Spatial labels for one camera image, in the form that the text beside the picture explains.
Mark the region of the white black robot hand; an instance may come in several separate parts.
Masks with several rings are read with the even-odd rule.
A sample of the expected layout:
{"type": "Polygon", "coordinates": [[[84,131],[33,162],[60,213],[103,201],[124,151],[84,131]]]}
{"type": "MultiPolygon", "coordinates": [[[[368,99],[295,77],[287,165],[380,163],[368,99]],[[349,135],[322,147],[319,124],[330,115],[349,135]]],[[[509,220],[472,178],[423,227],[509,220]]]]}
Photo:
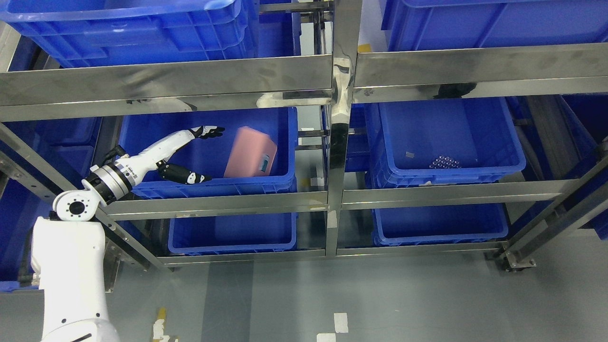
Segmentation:
{"type": "Polygon", "coordinates": [[[195,126],[173,132],[161,138],[143,151],[134,156],[126,154],[110,165],[116,168],[135,187],[143,181],[150,171],[157,171],[163,180],[179,184],[193,185],[212,180],[209,175],[203,175],[187,169],[186,167],[171,164],[169,159],[185,145],[195,139],[211,139],[222,136],[223,126],[195,126]]]}

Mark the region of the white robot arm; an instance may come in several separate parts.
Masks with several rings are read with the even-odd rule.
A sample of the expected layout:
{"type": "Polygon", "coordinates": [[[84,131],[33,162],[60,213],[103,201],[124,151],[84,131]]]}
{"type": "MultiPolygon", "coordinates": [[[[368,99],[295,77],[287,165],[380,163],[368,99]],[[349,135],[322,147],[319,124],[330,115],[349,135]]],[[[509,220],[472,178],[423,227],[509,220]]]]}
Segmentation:
{"type": "Polygon", "coordinates": [[[83,190],[61,193],[33,227],[31,265],[44,294],[44,342],[117,342],[105,295],[105,232],[99,205],[128,194],[135,174],[121,158],[92,168],[83,190]]]}

